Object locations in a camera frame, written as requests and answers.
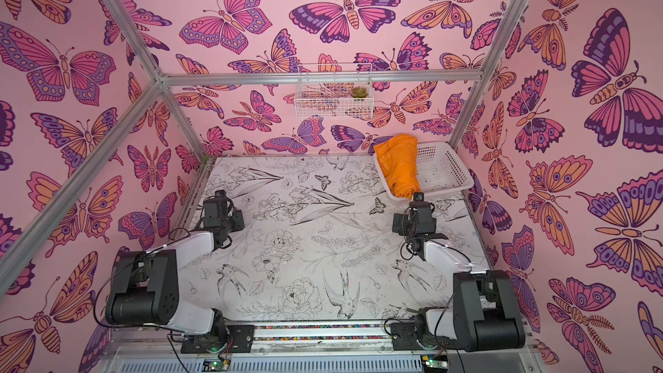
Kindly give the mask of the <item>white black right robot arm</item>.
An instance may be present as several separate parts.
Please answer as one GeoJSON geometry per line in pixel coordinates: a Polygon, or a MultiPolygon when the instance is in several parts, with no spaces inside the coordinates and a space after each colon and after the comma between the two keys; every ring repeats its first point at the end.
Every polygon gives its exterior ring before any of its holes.
{"type": "Polygon", "coordinates": [[[418,339],[432,338],[439,349],[488,352],[521,349],[526,333],[509,276],[502,270],[480,269],[437,231],[435,206],[415,193],[407,209],[396,213],[392,231],[405,249],[438,269],[452,282],[442,307],[426,307],[414,316],[418,339]]]}

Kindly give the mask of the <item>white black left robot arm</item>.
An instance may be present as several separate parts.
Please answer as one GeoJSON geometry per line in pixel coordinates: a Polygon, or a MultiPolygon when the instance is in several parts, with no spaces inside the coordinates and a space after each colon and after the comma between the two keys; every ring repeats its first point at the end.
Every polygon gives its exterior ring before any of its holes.
{"type": "Polygon", "coordinates": [[[115,328],[154,327],[184,336],[193,351],[229,349],[231,334],[219,310],[181,298],[179,271],[194,260],[231,246],[244,229],[243,214],[226,191],[206,198],[198,225],[184,238],[152,251],[123,255],[109,278],[104,323],[115,328]]]}

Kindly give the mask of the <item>orange long pants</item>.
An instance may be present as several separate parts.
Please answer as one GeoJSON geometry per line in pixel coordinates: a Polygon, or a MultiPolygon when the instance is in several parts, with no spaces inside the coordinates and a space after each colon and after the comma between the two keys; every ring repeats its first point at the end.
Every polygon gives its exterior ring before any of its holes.
{"type": "Polygon", "coordinates": [[[375,147],[376,160],[395,198],[411,200],[421,191],[417,178],[418,140],[414,136],[400,134],[375,147]]]}

